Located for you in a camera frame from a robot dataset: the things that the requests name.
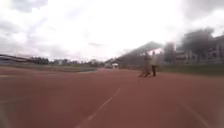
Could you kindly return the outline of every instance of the white lane line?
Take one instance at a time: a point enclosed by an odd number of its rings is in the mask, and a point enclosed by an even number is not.
[[[6,118],[4,109],[0,106],[0,127],[11,128],[9,120]]]
[[[197,112],[195,112],[189,105],[187,105],[186,103],[179,101],[179,103],[182,105],[183,108],[185,108],[188,112],[190,112],[191,114],[193,114],[195,116],[195,118],[202,123],[205,128],[210,128],[208,122],[201,116],[199,115]]]
[[[93,72],[97,72],[96,71],[86,71],[86,72],[76,72],[76,74],[89,74],[89,73],[93,73]]]
[[[83,125],[87,124],[89,121],[91,121],[106,105],[108,105],[113,98],[121,91],[121,88],[119,88],[109,99],[107,99],[92,115],[88,116],[86,119],[84,119],[81,124],[78,126],[75,126],[74,128],[82,128]]]

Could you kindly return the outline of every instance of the running track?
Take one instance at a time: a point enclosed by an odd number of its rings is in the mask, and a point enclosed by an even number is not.
[[[223,78],[137,75],[0,68],[0,128],[224,127]]]

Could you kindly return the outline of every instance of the grass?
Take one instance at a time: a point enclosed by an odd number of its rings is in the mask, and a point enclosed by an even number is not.
[[[162,66],[159,71],[221,76],[224,75],[224,65]]]
[[[43,70],[43,71],[60,71],[60,72],[88,72],[97,70],[96,68],[93,67],[52,66],[52,65],[35,65],[35,64],[7,64],[7,65],[4,64],[3,66]]]

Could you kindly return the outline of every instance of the sky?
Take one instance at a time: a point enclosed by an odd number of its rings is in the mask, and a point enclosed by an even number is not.
[[[1,0],[0,54],[107,60],[150,41],[224,32],[223,0]]]

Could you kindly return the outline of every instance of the cloud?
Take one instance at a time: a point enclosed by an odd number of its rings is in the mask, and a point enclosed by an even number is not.
[[[89,42],[88,44],[93,47],[102,47],[103,46],[103,44],[98,44],[98,43],[94,43],[94,42]]]
[[[31,12],[33,8],[39,8],[47,3],[47,0],[12,0],[12,7],[22,12]]]
[[[209,15],[213,10],[224,7],[223,0],[184,0],[183,11],[188,19]]]
[[[5,34],[12,34],[12,33],[17,33],[17,32],[20,32],[20,28],[19,26],[11,23],[11,22],[8,22],[8,21],[0,21],[0,31],[2,33],[5,33]]]
[[[19,43],[0,38],[0,54],[42,56],[50,59],[71,58],[66,50],[57,45],[34,45],[32,43]]]

